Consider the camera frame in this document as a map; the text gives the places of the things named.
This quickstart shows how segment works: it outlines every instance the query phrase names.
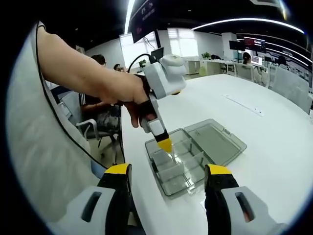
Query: ceiling light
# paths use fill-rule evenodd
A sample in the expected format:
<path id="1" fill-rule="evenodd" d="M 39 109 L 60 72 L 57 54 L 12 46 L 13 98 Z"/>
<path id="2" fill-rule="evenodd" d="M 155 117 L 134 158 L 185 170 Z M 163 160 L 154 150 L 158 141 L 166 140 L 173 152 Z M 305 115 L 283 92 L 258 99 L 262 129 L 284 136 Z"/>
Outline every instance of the ceiling light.
<path id="1" fill-rule="evenodd" d="M 202 28 L 202 27 L 206 27 L 206 26 L 210 26 L 210 25 L 214 25 L 214 24 L 220 24 L 220 23 L 226 23 L 226 22 L 232 22 L 232 21 L 262 21 L 262 22 L 274 23 L 274 24 L 279 24 L 279 25 L 282 25 L 282 26 L 285 26 L 285 27 L 292 28 L 294 30 L 299 31 L 300 33 L 305 34 L 303 30 L 301 30 L 300 28 L 297 28 L 295 26 L 292 26 L 290 24 L 279 22 L 279 21 L 268 20 L 268 19 L 260 19 L 260 18 L 235 18 L 235 19 L 229 19 L 229 20 L 223 20 L 223 21 L 216 21 L 216 22 L 200 25 L 198 27 L 192 28 L 192 30 L 195 30 L 195 29 L 198 29 L 198 28 Z"/>
<path id="2" fill-rule="evenodd" d="M 270 48 L 266 48 L 266 50 L 272 50 L 272 51 L 275 51 L 275 52 L 277 52 L 277 53 L 280 53 L 280 54 L 289 56 L 290 58 L 295 59 L 295 60 L 301 62 L 302 64 L 306 65 L 306 66 L 309 66 L 309 65 L 307 65 L 306 63 L 302 62 L 301 60 L 299 60 L 299 59 L 297 59 L 297 58 L 294 58 L 293 56 L 288 55 L 288 54 L 286 54 L 286 53 L 283 53 L 283 52 L 281 52 L 281 51 L 273 50 L 273 49 L 270 49 Z"/>
<path id="3" fill-rule="evenodd" d="M 129 0 L 129 2 L 128 2 L 124 34 L 128 33 L 129 21 L 131 19 L 131 14 L 133 11 L 134 3 L 135 3 L 135 0 Z"/>
<path id="4" fill-rule="evenodd" d="M 250 38 L 250 37 L 244 37 L 244 38 L 255 39 L 255 40 L 259 40 L 259 41 L 265 42 L 265 40 L 263 40 L 263 39 L 258 39 L 258 38 Z"/>
<path id="5" fill-rule="evenodd" d="M 310 62 L 312 63 L 312 60 L 310 60 L 309 58 L 307 58 L 307 57 L 305 57 L 304 55 L 301 55 L 300 53 L 298 53 L 298 52 L 296 52 L 296 51 L 294 51 L 294 50 L 291 50 L 291 49 L 289 49 L 289 48 L 287 48 L 287 47 L 283 47 L 283 46 L 281 46 L 281 45 L 277 45 L 277 44 L 274 44 L 274 43 L 268 43 L 268 42 L 265 42 L 265 43 L 266 43 L 266 44 L 270 44 L 270 45 L 274 45 L 274 46 L 277 46 L 277 47 L 282 47 L 282 48 L 287 49 L 287 50 L 290 50 L 290 51 L 292 51 L 292 52 L 294 52 L 294 53 L 296 53 L 296 54 L 302 56 L 303 58 L 307 59 L 308 61 L 310 61 Z"/>

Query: window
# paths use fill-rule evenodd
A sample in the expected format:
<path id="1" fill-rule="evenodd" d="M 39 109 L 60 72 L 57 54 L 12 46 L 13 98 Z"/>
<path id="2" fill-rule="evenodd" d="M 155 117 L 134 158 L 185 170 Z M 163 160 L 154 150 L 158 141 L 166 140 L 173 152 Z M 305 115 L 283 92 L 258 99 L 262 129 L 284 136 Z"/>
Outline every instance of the window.
<path id="1" fill-rule="evenodd" d="M 143 53 L 151 54 L 151 51 L 157 49 L 155 33 L 151 32 L 144 38 L 140 39 L 138 42 L 134 43 L 133 36 L 131 33 L 120 36 L 120 42 L 122 46 L 122 52 L 124 56 L 125 66 L 128 68 L 132 61 L 139 55 Z M 142 57 L 137 60 L 132 68 L 139 67 L 139 61 L 147 58 Z"/>
<path id="2" fill-rule="evenodd" d="M 194 31 L 184 28 L 167 29 L 172 54 L 179 56 L 198 56 L 198 44 Z"/>

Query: ceiling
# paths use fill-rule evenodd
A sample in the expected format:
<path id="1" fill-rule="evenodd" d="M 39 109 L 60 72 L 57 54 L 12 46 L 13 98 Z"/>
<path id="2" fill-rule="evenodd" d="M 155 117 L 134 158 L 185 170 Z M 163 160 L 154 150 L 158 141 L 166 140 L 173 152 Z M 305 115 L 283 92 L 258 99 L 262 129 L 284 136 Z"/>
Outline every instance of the ceiling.
<path id="1" fill-rule="evenodd" d="M 135 0 L 133 13 L 144 1 Z M 242 17 L 284 22 L 282 14 L 277 8 L 254 5 L 250 0 L 156 0 L 156 2 L 158 4 L 159 29 L 193 28 L 219 20 Z M 311 53 L 305 51 L 312 45 L 308 35 L 313 35 L 312 27 L 310 28 L 309 25 L 312 17 L 310 14 L 304 14 L 308 7 L 307 1 L 286 0 L 285 3 L 290 9 L 287 23 L 304 30 L 306 35 L 293 29 L 264 22 L 223 23 L 203 27 L 198 31 L 233 32 L 245 34 L 245 36 L 249 34 L 256 38 L 266 38 L 266 41 L 295 49 L 310 57 Z M 43 12 L 42 21 L 49 32 L 58 34 L 70 46 L 79 45 L 88 50 L 118 38 L 124 33 L 127 6 L 128 0 L 69 0 L 66 4 L 52 2 L 48 8 L 49 13 Z"/>

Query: hand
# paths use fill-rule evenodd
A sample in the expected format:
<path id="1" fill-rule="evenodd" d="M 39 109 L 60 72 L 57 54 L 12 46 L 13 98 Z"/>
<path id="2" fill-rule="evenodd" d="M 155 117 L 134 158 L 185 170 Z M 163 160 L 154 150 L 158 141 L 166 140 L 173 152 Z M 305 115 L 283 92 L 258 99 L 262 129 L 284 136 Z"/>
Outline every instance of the hand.
<path id="1" fill-rule="evenodd" d="M 133 127 L 138 127 L 137 104 L 148 100 L 139 77 L 125 72 L 110 71 L 110 79 L 105 79 L 99 90 L 99 98 L 105 103 L 126 102 Z"/>

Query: clear plastic box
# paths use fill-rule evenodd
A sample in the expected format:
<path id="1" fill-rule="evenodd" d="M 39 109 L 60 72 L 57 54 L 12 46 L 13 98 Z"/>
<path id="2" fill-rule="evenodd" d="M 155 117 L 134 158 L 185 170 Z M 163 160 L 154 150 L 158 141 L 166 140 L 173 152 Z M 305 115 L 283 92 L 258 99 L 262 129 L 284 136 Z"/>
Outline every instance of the clear plastic box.
<path id="1" fill-rule="evenodd" d="M 170 134 L 173 152 L 160 149 L 156 140 L 145 143 L 151 166 L 165 195 L 193 188 L 204 178 L 206 164 L 227 165 L 246 144 L 213 119 Z"/>

